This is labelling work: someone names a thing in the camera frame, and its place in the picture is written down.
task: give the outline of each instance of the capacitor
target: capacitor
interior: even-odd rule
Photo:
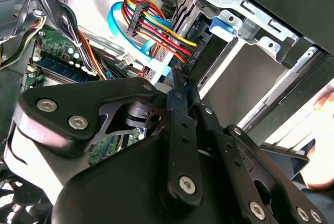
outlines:
[[[75,58],[71,58],[68,63],[73,66],[75,63],[77,63],[77,60]]]
[[[88,72],[88,69],[85,66],[82,66],[81,70],[83,70],[85,73]]]
[[[82,66],[82,61],[77,61],[77,63],[75,63],[74,65],[75,65],[75,67],[77,67],[77,68],[81,68],[81,66]]]
[[[68,48],[68,49],[67,49],[67,52],[68,52],[69,54],[73,54],[73,53],[74,53],[74,49],[73,49],[73,48]]]
[[[74,57],[74,58],[80,58],[80,54],[79,54],[79,53],[74,53],[74,54],[73,54],[73,57]]]

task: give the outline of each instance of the black metal arm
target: black metal arm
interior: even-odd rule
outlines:
[[[242,129],[219,125],[192,80],[174,70],[171,83],[167,95],[141,78],[21,95],[16,129],[69,159],[106,136],[148,129],[144,140],[74,176],[52,223],[319,223],[311,211],[326,223]],[[54,104],[43,110],[45,99]]]

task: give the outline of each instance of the hand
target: hand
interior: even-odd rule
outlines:
[[[317,151],[334,151],[334,92],[323,96],[313,112],[313,134]]]
[[[324,190],[334,184],[334,92],[314,105],[313,119],[316,144],[308,152],[310,162],[301,174],[308,188]]]

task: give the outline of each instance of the motherboard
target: motherboard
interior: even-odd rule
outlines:
[[[77,82],[97,81],[96,73],[88,72],[82,64],[78,49],[58,31],[45,27],[34,44],[23,81],[23,90]],[[139,141],[142,130],[135,128],[129,135],[111,136],[91,145],[88,163],[92,166]]]

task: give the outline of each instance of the screw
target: screw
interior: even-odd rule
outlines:
[[[152,88],[148,84],[143,85],[146,90],[152,91]]]
[[[37,107],[43,112],[51,113],[56,111],[58,106],[53,100],[43,99],[37,102]]]
[[[250,202],[249,207],[256,218],[258,218],[259,220],[265,219],[266,217],[265,212],[263,211],[263,209],[259,204],[257,204],[256,202]]]
[[[305,220],[306,222],[309,222],[309,217],[308,217],[307,213],[302,208],[298,207],[297,212],[303,220]]]
[[[84,130],[88,127],[88,121],[81,116],[72,116],[68,120],[68,124],[75,130]]]
[[[240,131],[239,128],[236,128],[236,127],[235,127],[235,128],[234,128],[234,131],[235,131],[236,134],[241,135],[241,131]]]
[[[41,18],[41,17],[45,16],[44,12],[41,11],[41,10],[38,10],[38,9],[35,9],[33,11],[33,15],[37,18]]]
[[[180,94],[179,92],[176,92],[176,93],[175,93],[175,96],[178,97],[180,100],[183,99],[182,94]]]
[[[187,194],[194,194],[196,191],[195,183],[187,176],[182,176],[180,178],[180,187]]]
[[[313,52],[312,52],[312,51],[308,51],[308,52],[306,53],[306,56],[307,56],[307,57],[311,57],[311,56],[313,56]]]
[[[318,223],[322,223],[322,222],[323,222],[323,220],[320,218],[320,216],[319,216],[316,212],[314,212],[314,210],[311,209],[310,212],[311,212],[312,217],[313,217]]]
[[[208,114],[212,114],[212,110],[209,109],[209,108],[205,108],[205,111],[206,111]]]

